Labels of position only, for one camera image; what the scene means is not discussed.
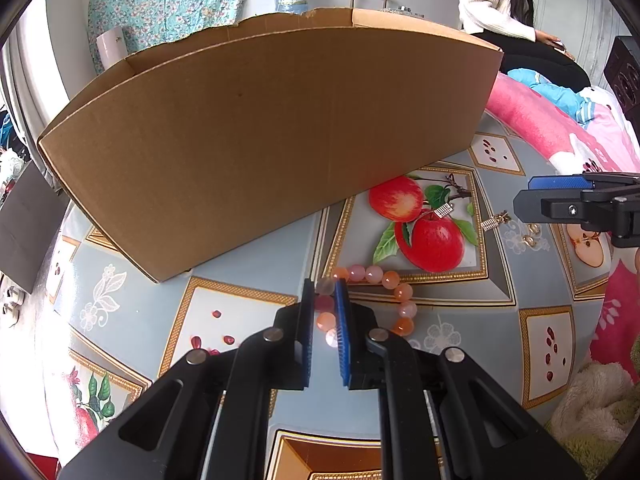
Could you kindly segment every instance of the black speaker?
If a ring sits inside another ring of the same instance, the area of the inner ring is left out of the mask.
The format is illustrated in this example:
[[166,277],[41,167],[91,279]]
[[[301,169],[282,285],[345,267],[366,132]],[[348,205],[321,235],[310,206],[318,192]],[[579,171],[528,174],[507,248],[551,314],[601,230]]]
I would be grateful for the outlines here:
[[640,48],[631,36],[613,41],[604,77],[616,95],[627,120],[640,134]]

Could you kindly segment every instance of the bead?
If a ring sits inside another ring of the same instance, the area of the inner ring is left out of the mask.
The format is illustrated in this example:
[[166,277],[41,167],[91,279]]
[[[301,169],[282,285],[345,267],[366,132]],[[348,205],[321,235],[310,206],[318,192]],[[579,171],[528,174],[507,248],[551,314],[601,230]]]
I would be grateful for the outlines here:
[[334,272],[331,273],[331,277],[334,279],[334,282],[338,280],[348,280],[349,271],[344,267],[335,267]]
[[400,317],[415,317],[418,313],[418,307],[413,301],[403,301],[398,307]]
[[382,269],[377,265],[369,266],[364,272],[364,277],[369,283],[380,283],[380,280],[382,280]]
[[414,331],[414,327],[415,325],[413,319],[411,319],[410,317],[401,317],[400,319],[398,319],[398,321],[396,321],[396,324],[391,329],[391,332],[401,336],[406,336]]
[[361,282],[364,280],[364,267],[361,265],[352,265],[349,267],[349,280],[351,282]]
[[331,278],[320,278],[316,283],[316,294],[330,296],[334,293],[335,282]]
[[324,335],[324,340],[331,348],[338,348],[338,335],[335,328],[332,328]]
[[331,312],[322,312],[318,314],[316,318],[316,326],[322,332],[328,332],[332,328],[335,328],[335,316]]
[[389,290],[393,290],[400,283],[400,274],[395,272],[394,270],[388,270],[382,276],[382,286],[388,288]]
[[408,283],[400,283],[400,285],[396,286],[394,289],[394,296],[396,300],[400,301],[408,301],[411,299],[414,294],[414,288]]
[[333,312],[334,311],[334,298],[331,296],[316,296],[316,301],[314,302],[314,308],[318,312]]

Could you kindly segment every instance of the woman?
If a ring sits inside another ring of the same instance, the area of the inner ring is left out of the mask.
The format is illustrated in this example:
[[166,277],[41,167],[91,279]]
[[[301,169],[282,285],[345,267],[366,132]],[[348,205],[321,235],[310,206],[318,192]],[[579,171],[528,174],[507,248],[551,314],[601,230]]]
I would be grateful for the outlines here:
[[463,30],[503,50],[501,72],[530,68],[574,92],[591,86],[560,39],[533,28],[533,15],[533,0],[460,0]]

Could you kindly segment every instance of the silver bolt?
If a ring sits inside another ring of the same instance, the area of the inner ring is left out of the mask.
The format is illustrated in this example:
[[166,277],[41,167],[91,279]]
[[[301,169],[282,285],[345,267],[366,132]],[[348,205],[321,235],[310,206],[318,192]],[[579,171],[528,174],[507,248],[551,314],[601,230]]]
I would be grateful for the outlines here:
[[193,350],[189,350],[187,352],[187,362],[190,365],[201,365],[204,361],[206,361],[209,353],[202,348],[194,348]]
[[382,343],[389,339],[389,332],[384,328],[372,328],[369,330],[369,338],[377,343]]
[[264,337],[265,341],[275,343],[276,341],[280,341],[280,339],[284,337],[284,332],[281,328],[270,326],[267,330],[262,332],[262,336]]
[[459,363],[462,359],[465,358],[465,353],[460,348],[447,348],[444,351],[444,357],[447,358],[447,361],[451,361],[452,363]]

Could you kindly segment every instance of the gray curtain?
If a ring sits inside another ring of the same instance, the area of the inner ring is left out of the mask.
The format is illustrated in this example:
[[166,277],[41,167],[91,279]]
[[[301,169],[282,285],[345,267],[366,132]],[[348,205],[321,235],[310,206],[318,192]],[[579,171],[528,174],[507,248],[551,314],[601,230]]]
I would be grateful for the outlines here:
[[9,111],[16,134],[29,149],[36,167],[51,187],[59,189],[60,183],[47,169],[36,146],[46,122],[40,116],[24,76],[15,28],[4,44],[0,56],[0,94]]

